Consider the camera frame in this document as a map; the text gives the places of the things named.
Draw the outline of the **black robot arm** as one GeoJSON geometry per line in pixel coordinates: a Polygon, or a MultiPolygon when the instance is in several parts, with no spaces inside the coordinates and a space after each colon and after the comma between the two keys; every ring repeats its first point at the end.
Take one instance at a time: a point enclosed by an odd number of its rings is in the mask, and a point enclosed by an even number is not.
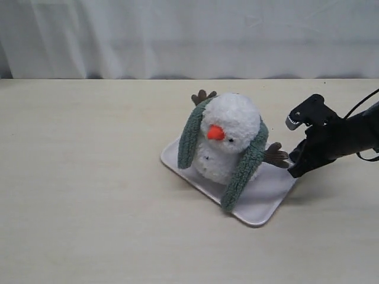
{"type": "Polygon", "coordinates": [[[368,149],[378,149],[378,104],[349,118],[341,118],[324,103],[296,107],[287,127],[306,124],[306,137],[290,153],[288,172],[294,178],[368,149]]]}

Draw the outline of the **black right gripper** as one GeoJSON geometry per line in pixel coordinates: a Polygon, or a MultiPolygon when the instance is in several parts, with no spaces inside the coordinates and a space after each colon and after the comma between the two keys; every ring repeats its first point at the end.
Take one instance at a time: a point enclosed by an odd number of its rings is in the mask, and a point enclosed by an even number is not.
{"type": "Polygon", "coordinates": [[[343,157],[343,121],[313,125],[305,134],[305,139],[289,153],[293,164],[288,172],[294,178],[343,157]]]}

